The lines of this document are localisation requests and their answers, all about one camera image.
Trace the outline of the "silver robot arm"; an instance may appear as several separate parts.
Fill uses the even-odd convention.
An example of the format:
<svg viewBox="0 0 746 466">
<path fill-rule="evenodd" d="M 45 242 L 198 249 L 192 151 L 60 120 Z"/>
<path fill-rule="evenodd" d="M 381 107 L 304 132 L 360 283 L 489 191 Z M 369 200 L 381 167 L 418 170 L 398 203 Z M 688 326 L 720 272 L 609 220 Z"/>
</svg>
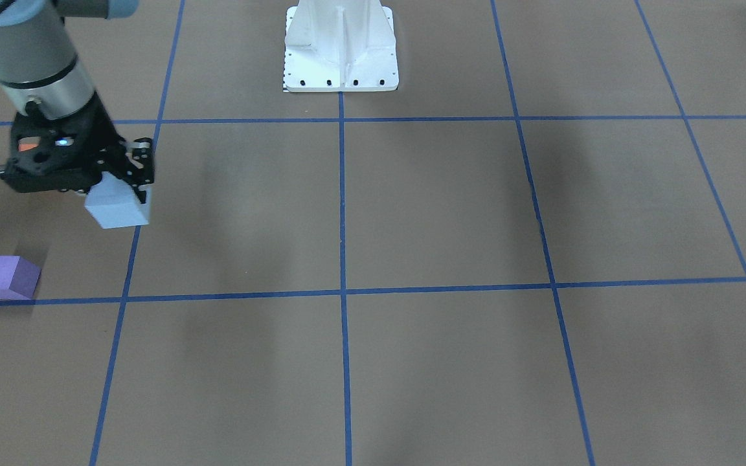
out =
<svg viewBox="0 0 746 466">
<path fill-rule="evenodd" d="M 65 18 L 116 19 L 137 1 L 0 1 L 0 88 L 17 110 L 0 180 L 19 194 L 88 194 L 106 178 L 148 200 L 155 179 L 153 141 L 115 129 Z"/>
</svg>

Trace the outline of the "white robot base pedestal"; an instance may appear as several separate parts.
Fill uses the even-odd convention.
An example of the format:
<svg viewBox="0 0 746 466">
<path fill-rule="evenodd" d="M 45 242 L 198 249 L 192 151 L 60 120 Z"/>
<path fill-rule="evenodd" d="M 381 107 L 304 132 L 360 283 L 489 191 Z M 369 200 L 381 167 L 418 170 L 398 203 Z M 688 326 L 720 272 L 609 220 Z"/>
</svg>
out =
<svg viewBox="0 0 746 466">
<path fill-rule="evenodd" d="M 380 1 L 299 1 L 287 9 L 285 21 L 285 92 L 399 87 L 394 13 Z"/>
</svg>

